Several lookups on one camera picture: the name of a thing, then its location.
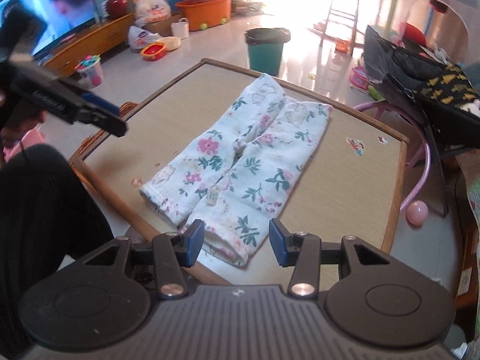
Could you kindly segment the patchwork quilt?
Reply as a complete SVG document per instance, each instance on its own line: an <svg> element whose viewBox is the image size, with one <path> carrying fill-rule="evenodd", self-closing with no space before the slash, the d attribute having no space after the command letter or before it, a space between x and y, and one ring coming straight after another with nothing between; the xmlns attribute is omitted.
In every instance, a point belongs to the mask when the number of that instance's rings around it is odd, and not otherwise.
<svg viewBox="0 0 480 360"><path fill-rule="evenodd" d="M476 230L474 231L474 251L476 254L475 263L479 267L479 180L480 180L480 154L479 150L456 156L456 160L460 165L463 177L465 179L466 194L469 201L470 209L476 222Z"/></svg>

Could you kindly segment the wooden tv cabinet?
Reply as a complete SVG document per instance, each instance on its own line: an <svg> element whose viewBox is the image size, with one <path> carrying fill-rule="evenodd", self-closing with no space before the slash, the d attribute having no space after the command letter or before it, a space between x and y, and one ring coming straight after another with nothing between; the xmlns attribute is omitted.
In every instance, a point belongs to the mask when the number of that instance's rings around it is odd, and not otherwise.
<svg viewBox="0 0 480 360"><path fill-rule="evenodd" d="M134 24L134 14L109 19L77 33L72 39L52 49L47 61L42 63L52 72L69 77L76 72L81 60L89 55L103 55L127 42L128 30Z"/></svg>

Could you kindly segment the orange wicker basket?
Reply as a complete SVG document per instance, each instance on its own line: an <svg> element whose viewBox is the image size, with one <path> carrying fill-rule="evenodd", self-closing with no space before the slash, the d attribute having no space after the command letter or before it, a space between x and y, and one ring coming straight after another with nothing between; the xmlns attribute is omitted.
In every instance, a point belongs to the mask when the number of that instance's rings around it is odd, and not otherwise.
<svg viewBox="0 0 480 360"><path fill-rule="evenodd" d="M120 118L127 119L127 117L139 106L137 102L125 102L120 107ZM80 159L85 159L89 156L89 154L98 147L103 141L105 141L109 137L109 133L98 130L97 133L88 136L78 149L70 156L68 159L71 161L74 157L78 157Z"/></svg>

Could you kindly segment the television screen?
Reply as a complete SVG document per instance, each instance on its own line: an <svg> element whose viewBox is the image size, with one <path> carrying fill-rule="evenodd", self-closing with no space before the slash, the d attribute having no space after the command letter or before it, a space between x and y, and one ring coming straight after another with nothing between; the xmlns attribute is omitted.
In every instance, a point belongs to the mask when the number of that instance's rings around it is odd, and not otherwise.
<svg viewBox="0 0 480 360"><path fill-rule="evenodd" d="M16 3L46 23L32 55L57 46L68 36L91 25L98 15L95 0L1 0L1 15L7 14Z"/></svg>

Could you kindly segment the black folding chair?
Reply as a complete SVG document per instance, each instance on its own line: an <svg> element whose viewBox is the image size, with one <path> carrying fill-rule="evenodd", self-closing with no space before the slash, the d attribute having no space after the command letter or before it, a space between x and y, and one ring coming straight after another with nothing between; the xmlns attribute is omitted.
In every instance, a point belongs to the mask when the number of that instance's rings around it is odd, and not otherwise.
<svg viewBox="0 0 480 360"><path fill-rule="evenodd" d="M466 111L479 92L461 67L397 46L370 26L364 34L364 68L386 102L419 125L430 147L446 215L442 160L479 148L479 117Z"/></svg>

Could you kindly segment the pink hoop frame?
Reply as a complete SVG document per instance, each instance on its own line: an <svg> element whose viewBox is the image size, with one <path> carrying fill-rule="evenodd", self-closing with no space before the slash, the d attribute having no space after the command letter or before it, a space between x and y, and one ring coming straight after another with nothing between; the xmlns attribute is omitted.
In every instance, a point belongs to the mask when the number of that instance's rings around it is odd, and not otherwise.
<svg viewBox="0 0 480 360"><path fill-rule="evenodd" d="M411 151L407 149L407 157L405 160L405 172L413 170L414 166L421 165L421 175L418 181L414 184L410 192L406 195L400 205L400 210L405 211L415 201L417 195L424 187L431 171L431 147L427 142L425 133L423 132L420 124L410 116L406 111L401 110L398 106L391 105L387 101L382 102L363 102L354 106L354 109L360 112L375 110L376 114L374 119L380 119L384 113L395 114L402 119L403 122L409 125L409 132L415 133L414 143L416 144L416 150Z"/></svg>

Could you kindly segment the teal trash bin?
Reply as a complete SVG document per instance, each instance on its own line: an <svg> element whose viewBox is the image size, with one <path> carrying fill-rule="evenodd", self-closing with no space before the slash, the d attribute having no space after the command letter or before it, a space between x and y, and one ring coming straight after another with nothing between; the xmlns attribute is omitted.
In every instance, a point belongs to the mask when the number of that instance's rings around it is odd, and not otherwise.
<svg viewBox="0 0 480 360"><path fill-rule="evenodd" d="M280 71L284 44L290 41L286 28L253 28L245 32L249 67L276 77Z"/></svg>

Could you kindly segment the low wooden table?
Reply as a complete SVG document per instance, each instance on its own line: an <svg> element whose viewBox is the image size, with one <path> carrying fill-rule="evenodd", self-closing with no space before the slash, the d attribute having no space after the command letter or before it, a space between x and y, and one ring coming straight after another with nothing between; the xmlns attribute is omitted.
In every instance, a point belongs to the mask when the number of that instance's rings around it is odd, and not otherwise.
<svg viewBox="0 0 480 360"><path fill-rule="evenodd" d="M152 209L140 188L214 125L261 76L205 58L139 104L128 116L125 137L109 136L87 158L74 157L72 165L145 238L179 233ZM291 98L332 107L321 142L277 218L293 232L310 232L325 241L352 234L389 252L402 200L406 138L339 102L274 80ZM189 273L204 284L288 283L268 236L244 267L202 247Z"/></svg>

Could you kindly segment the red yellow toy bowl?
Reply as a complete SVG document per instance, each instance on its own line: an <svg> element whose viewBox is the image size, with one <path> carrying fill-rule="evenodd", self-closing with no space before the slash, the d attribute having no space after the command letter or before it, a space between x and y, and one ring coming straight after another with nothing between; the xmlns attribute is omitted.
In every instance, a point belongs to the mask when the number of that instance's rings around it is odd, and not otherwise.
<svg viewBox="0 0 480 360"><path fill-rule="evenodd" d="M141 56L146 61L156 61L162 59L167 53L167 47L162 42L151 43L141 51Z"/></svg>

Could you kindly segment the orange plastic tub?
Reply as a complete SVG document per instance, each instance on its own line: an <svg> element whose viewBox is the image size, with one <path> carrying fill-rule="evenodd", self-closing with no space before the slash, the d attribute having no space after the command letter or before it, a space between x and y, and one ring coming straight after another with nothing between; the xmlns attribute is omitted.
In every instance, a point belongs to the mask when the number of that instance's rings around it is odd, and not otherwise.
<svg viewBox="0 0 480 360"><path fill-rule="evenodd" d="M227 24L231 18L232 0L184 0L175 6L188 20L190 31L197 32Z"/></svg>

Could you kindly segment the floral white baby garment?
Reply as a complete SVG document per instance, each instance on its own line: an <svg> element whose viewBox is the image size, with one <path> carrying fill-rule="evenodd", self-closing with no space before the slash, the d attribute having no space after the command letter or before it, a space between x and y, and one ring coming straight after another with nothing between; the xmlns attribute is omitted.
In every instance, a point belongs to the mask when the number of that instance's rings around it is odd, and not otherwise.
<svg viewBox="0 0 480 360"><path fill-rule="evenodd" d="M180 232L205 225L204 249L244 267L314 155L332 107L289 97L264 74L141 188Z"/></svg>

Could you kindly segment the pink ball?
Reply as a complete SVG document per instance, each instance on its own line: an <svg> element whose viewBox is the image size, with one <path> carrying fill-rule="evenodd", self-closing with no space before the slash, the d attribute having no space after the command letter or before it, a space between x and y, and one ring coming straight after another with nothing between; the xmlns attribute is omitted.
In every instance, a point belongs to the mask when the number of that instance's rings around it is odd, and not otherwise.
<svg viewBox="0 0 480 360"><path fill-rule="evenodd" d="M406 219L412 226L419 228L426 221L428 214L428 206L423 201L416 200L408 205Z"/></svg>

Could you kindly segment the white mug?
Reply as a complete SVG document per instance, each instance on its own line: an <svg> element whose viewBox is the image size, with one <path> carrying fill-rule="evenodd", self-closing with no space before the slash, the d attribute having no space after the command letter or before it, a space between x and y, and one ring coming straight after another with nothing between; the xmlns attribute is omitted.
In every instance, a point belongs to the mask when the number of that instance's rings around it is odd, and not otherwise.
<svg viewBox="0 0 480 360"><path fill-rule="evenodd" d="M174 37L184 40L190 35L190 25L187 18L181 18L179 21L171 23L171 31Z"/></svg>

